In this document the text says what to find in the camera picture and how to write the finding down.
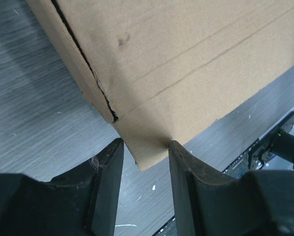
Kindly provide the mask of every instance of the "crease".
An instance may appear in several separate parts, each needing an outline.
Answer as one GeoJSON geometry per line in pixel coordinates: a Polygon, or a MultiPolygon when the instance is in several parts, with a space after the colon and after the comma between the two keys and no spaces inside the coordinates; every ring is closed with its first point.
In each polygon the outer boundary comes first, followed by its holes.
{"type": "MultiPolygon", "coordinates": [[[[164,63],[162,63],[162,64],[156,66],[155,68],[153,68],[153,69],[150,70],[149,72],[147,72],[147,73],[145,73],[144,75],[141,75],[140,77],[138,77],[137,79],[131,81],[129,84],[131,85],[131,84],[133,84],[133,83],[135,83],[135,82],[141,80],[142,78],[144,78],[144,77],[146,77],[147,75],[151,74],[152,72],[154,72],[154,71],[157,70],[158,68],[160,68],[160,67],[162,67],[162,66],[164,66],[164,65],[166,65],[166,64],[168,64],[168,63],[170,63],[170,62],[173,61],[174,59],[176,59],[176,58],[180,57],[181,55],[187,53],[188,51],[190,51],[190,50],[192,50],[193,48],[197,47],[197,46],[200,45],[201,43],[204,43],[205,41],[209,40],[209,39],[212,38],[213,36],[219,34],[219,33],[222,32],[224,29],[226,29],[227,27],[231,26],[231,25],[234,24],[235,22],[237,22],[237,21],[241,20],[242,18],[244,18],[244,17],[246,17],[246,16],[252,14],[254,11],[256,11],[256,10],[259,9],[259,8],[261,8],[261,6],[256,7],[256,8],[254,8],[253,10],[250,10],[249,12],[247,12],[246,14],[244,14],[243,16],[240,16],[239,18],[233,20],[233,21],[230,22],[229,24],[223,26],[222,28],[220,28],[219,30],[217,30],[216,32],[214,32],[213,34],[207,36],[206,38],[200,40],[198,43],[194,44],[193,46],[191,46],[191,47],[187,48],[186,50],[180,52],[179,54],[177,54],[177,55],[174,56],[173,58],[171,58],[171,59],[167,60],[166,62],[164,62],[164,63]]],[[[114,87],[113,85],[109,86],[109,87],[106,89],[106,91],[109,92],[109,90],[111,90],[113,87],[114,87]]]]}
{"type": "Polygon", "coordinates": [[[244,41],[246,41],[247,39],[251,38],[252,36],[254,36],[255,34],[257,34],[258,32],[260,32],[261,30],[263,30],[264,28],[266,28],[267,26],[271,25],[272,23],[274,23],[275,21],[277,21],[279,18],[283,17],[284,15],[288,14],[290,11],[292,11],[294,9],[294,7],[290,8],[289,10],[285,11],[283,14],[281,14],[280,16],[274,18],[273,20],[271,20],[270,22],[268,22],[266,25],[264,25],[263,27],[259,28],[257,31],[255,31],[254,33],[250,34],[249,36],[243,38],[242,40],[240,40],[238,43],[236,43],[235,45],[229,47],[228,49],[226,49],[225,51],[223,51],[222,53],[218,54],[217,56],[215,56],[213,59],[211,59],[210,61],[194,68],[193,70],[191,70],[189,73],[187,73],[185,76],[183,76],[181,79],[177,80],[176,82],[174,82],[173,84],[169,85],[168,87],[166,87],[165,89],[159,91],[158,93],[156,93],[154,96],[148,98],[147,100],[145,100],[143,103],[139,104],[138,106],[132,108],[131,110],[129,110],[128,112],[126,112],[124,115],[121,115],[119,117],[119,119],[121,119],[123,116],[127,115],[128,113],[132,112],[133,110],[135,110],[136,108],[142,106],[143,104],[145,104],[146,102],[148,102],[149,100],[155,98],[157,95],[159,95],[160,93],[166,91],[167,89],[173,87],[174,85],[178,84],[179,82],[183,81],[185,78],[187,78],[188,76],[190,76],[191,74],[193,74],[194,72],[198,71],[199,69],[207,66],[208,64],[212,63],[213,61],[215,61],[216,59],[218,59],[219,57],[225,55],[227,52],[229,52],[230,50],[236,48],[237,46],[239,46],[240,44],[242,44],[244,41]]]}

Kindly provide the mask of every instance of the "white speck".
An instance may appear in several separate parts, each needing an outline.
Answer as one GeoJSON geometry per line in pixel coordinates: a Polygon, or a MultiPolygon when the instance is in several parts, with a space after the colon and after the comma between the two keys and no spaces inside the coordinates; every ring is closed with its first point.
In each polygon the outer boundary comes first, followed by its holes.
{"type": "Polygon", "coordinates": [[[120,226],[134,226],[134,227],[137,227],[137,225],[116,225],[116,227],[120,227],[120,226]]]}

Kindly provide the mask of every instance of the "gray floor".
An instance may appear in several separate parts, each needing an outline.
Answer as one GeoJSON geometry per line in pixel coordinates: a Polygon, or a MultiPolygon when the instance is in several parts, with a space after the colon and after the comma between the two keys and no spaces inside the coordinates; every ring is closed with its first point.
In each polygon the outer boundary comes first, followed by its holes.
{"type": "MultiPolygon", "coordinates": [[[[223,170],[294,108],[294,67],[186,147],[223,170]]],[[[24,0],[0,0],[0,173],[49,181],[117,137],[82,97],[24,0]]],[[[168,159],[140,172],[125,152],[117,236],[150,236],[174,214],[168,159]]]]}

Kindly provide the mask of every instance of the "box flap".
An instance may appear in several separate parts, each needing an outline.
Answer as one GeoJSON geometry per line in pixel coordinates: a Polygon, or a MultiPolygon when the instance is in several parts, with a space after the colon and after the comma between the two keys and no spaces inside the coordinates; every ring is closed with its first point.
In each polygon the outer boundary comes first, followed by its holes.
{"type": "Polygon", "coordinates": [[[144,170],[294,65],[294,0],[57,0],[144,170]]]}

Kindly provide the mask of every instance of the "metal table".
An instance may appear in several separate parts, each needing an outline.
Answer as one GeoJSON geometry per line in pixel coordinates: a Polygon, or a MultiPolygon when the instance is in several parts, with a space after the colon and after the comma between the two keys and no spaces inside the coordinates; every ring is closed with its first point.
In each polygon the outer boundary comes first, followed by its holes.
{"type": "MultiPolygon", "coordinates": [[[[223,170],[294,107],[294,67],[186,147],[223,170]]],[[[118,137],[81,92],[24,0],[0,0],[0,173],[49,181],[118,137]]],[[[125,151],[115,235],[150,236],[174,214],[168,159],[125,151]]]]}

